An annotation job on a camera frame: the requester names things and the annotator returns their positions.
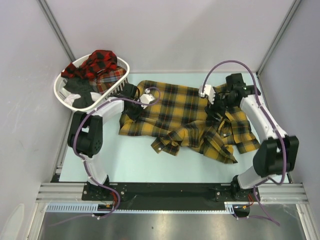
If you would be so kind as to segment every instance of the red and black plaid fabric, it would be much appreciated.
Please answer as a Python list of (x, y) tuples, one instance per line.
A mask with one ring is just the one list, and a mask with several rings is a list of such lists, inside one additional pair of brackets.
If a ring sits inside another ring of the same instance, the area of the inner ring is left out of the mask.
[(89, 83), (96, 93), (104, 94), (113, 84), (120, 80), (126, 72), (124, 68), (117, 66), (115, 71), (100, 74), (96, 79), (90, 79)]
[(63, 72), (61, 77), (66, 79), (81, 78), (95, 79), (102, 74), (109, 73), (117, 69), (117, 56), (109, 50), (96, 50), (89, 58), (84, 61), (80, 67), (70, 63)]

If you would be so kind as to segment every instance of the yellow plaid shirt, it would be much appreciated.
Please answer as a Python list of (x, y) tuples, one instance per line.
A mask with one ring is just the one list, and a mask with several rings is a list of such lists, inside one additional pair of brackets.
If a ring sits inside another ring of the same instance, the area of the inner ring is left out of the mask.
[[(206, 120), (208, 100), (199, 97), (197, 88), (149, 80), (140, 82), (137, 87), (141, 93), (149, 87), (157, 87), (161, 98), (157, 104), (148, 106), (136, 121), (122, 114), (119, 134), (156, 137), (151, 146), (157, 153), (165, 151), (176, 156), (180, 147), (189, 147), (230, 164), (237, 163), (233, 145), (241, 154), (260, 146), (246, 114), (239, 107), (227, 108), (220, 122)], [(226, 88), (223, 84), (214, 90), (219, 93)], [(154, 89), (150, 93), (159, 97)]]

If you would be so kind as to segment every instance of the clothing pile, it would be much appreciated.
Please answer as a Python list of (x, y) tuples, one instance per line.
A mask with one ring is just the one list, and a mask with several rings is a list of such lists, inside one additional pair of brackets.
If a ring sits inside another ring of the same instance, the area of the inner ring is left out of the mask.
[(126, 70), (117, 62), (112, 51), (96, 50), (81, 66), (70, 63), (61, 72), (61, 77), (67, 80), (60, 91), (65, 96), (64, 102), (77, 109), (92, 105), (125, 75)]
[[(208, 100), (199, 97), (197, 88), (149, 80), (137, 87), (141, 93), (157, 87), (161, 93), (159, 102), (148, 106), (135, 121), (123, 113), (120, 135), (156, 137), (151, 146), (157, 153), (164, 151), (176, 156), (180, 147), (189, 147), (226, 164), (237, 163), (233, 145), (241, 154), (260, 147), (246, 114), (239, 107), (228, 107), (220, 120), (207, 120)], [(227, 85), (214, 90), (226, 92)], [(150, 93), (159, 97), (154, 89)]]

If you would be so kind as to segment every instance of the white cloth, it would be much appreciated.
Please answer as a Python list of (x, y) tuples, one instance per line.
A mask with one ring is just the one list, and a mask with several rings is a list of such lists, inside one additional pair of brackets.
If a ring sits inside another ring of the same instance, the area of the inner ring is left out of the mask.
[[(91, 98), (92, 98), (92, 100), (93, 100), (94, 102), (97, 101), (97, 100), (101, 97), (101, 94), (100, 94), (100, 93), (97, 93), (97, 92), (90, 92), (90, 94), (91, 94)], [(81, 98), (81, 96), (80, 96), (79, 94), (73, 94), (73, 93), (71, 93), (70, 95), (68, 95), (68, 96), (65, 98), (64, 102), (65, 102), (66, 104), (72, 106), (72, 104), (74, 103), (74, 101), (75, 101), (76, 99), (79, 99), (79, 98)]]

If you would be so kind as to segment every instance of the white plastic basket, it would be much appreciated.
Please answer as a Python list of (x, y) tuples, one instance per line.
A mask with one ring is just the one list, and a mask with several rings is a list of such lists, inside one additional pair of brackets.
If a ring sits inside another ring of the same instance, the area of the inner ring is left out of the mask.
[[(77, 68), (88, 59), (90, 54), (83, 56), (79, 58), (78, 60), (75, 60), (73, 62), (73, 65)], [(116, 93), (118, 91), (121, 91), (123, 89), (123, 86), (125, 83), (128, 82), (127, 76), (130, 71), (129, 64), (121, 59), (120, 57), (117, 57), (117, 65), (124, 68), (126, 70), (126, 73), (122, 78), (120, 78), (114, 85), (112, 85), (97, 101), (95, 101), (92, 105), (86, 107), (86, 108), (75, 108), (72, 107), (64, 102), (67, 96), (64, 96), (62, 94), (61, 90), (66, 85), (67, 80), (61, 77), (61, 73), (57, 76), (57, 78), (54, 81), (53, 91), (56, 98), (62, 103), (64, 106), (66, 106), (68, 109), (71, 109), (73, 112), (81, 111), (81, 112), (89, 112), (90, 110), (98, 107), (100, 104), (102, 104), (111, 94)]]

